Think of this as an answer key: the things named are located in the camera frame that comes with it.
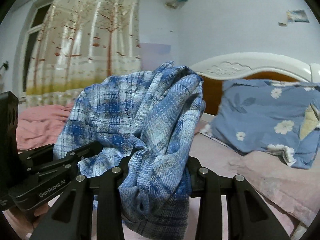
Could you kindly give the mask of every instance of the silver rivet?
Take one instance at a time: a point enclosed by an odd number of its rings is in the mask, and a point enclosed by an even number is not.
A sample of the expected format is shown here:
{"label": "silver rivet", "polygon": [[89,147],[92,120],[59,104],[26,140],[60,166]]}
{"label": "silver rivet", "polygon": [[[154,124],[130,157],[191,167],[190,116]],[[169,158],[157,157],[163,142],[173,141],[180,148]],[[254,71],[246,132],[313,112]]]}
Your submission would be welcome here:
{"label": "silver rivet", "polygon": [[84,181],[84,179],[85,179],[84,175],[79,175],[76,177],[76,181],[79,181],[79,182]]}
{"label": "silver rivet", "polygon": [[202,167],[202,168],[199,169],[199,172],[201,174],[207,174],[209,172],[209,170],[207,168]]}
{"label": "silver rivet", "polygon": [[121,171],[120,167],[113,167],[111,170],[113,173],[119,173]]}
{"label": "silver rivet", "polygon": [[244,176],[242,176],[242,175],[236,175],[236,180],[237,180],[237,181],[244,181]]}

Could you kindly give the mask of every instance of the pink blanket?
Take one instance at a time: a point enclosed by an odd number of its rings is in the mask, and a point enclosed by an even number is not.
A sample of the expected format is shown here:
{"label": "pink blanket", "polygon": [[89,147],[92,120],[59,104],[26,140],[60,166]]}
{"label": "pink blanket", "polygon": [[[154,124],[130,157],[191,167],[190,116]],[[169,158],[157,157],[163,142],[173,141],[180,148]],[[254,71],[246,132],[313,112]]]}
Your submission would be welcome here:
{"label": "pink blanket", "polygon": [[18,117],[18,151],[55,143],[67,121],[73,103],[67,106],[36,106],[24,110]]}

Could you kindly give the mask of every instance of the wooden panel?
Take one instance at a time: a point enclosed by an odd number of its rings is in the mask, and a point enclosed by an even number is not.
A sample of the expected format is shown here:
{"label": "wooden panel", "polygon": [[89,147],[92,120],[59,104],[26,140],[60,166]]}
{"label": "wooden panel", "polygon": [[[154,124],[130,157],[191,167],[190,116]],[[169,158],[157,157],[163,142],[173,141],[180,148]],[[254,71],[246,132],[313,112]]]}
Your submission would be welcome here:
{"label": "wooden panel", "polygon": [[[205,113],[216,115],[218,112],[218,107],[221,102],[222,96],[222,83],[221,80],[210,79],[201,76],[204,79],[203,84],[203,100],[206,103]],[[253,75],[244,77],[244,79],[271,79],[277,81],[287,81],[294,82],[296,79],[279,74],[276,72],[259,72]]]}

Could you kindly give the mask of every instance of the floral pillow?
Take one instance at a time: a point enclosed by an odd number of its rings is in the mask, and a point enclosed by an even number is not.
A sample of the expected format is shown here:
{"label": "floral pillow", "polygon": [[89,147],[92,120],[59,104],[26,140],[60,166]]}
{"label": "floral pillow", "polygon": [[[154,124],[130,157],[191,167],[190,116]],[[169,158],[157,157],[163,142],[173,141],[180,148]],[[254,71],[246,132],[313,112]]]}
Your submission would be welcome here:
{"label": "floral pillow", "polygon": [[202,133],[241,155],[260,150],[290,167],[311,167],[320,136],[318,84],[240,79],[222,89],[218,114]]}

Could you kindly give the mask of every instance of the curtain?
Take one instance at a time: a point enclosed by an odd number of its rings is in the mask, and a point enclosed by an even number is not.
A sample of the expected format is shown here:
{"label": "curtain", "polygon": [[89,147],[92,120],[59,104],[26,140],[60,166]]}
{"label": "curtain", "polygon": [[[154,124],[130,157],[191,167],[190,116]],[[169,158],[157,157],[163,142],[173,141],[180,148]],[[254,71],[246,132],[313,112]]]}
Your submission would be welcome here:
{"label": "curtain", "polygon": [[140,71],[139,0],[54,0],[34,46],[27,106],[66,105],[110,75]]}

